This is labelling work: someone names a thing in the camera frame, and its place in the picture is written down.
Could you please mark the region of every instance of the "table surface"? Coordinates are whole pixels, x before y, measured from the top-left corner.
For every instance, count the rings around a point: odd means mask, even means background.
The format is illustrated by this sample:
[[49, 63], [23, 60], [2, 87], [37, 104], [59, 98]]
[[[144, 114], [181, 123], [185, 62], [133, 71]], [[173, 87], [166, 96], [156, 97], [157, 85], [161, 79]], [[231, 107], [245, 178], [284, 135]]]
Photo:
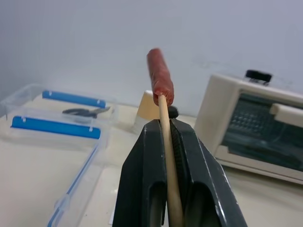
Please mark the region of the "table surface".
[[[120, 105], [118, 123], [111, 129], [107, 164], [101, 173], [80, 227], [106, 227], [114, 210], [121, 167], [138, 135], [132, 132], [136, 107]], [[195, 124], [195, 118], [179, 116]], [[303, 186], [225, 168], [226, 175], [249, 227], [300, 227], [303, 220]]]

